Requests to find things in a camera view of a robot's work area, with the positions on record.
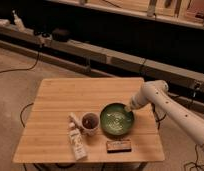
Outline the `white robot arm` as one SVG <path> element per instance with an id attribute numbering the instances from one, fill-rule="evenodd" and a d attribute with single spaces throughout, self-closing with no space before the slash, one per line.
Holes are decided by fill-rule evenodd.
<path id="1" fill-rule="evenodd" d="M 167 92 L 168 84 L 164 80 L 144 82 L 125 110 L 137 110 L 148 103 L 158 106 L 204 151 L 204 119 L 175 102 Z"/>

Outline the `yellow tipped pusher tool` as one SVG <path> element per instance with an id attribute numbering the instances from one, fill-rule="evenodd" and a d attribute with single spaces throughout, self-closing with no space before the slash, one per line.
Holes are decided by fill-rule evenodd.
<path id="1" fill-rule="evenodd" d="M 125 110 L 126 112 L 131 112 L 131 111 L 132 111 L 130 106 L 125 106 L 125 107 L 124 107 L 124 110 Z"/>

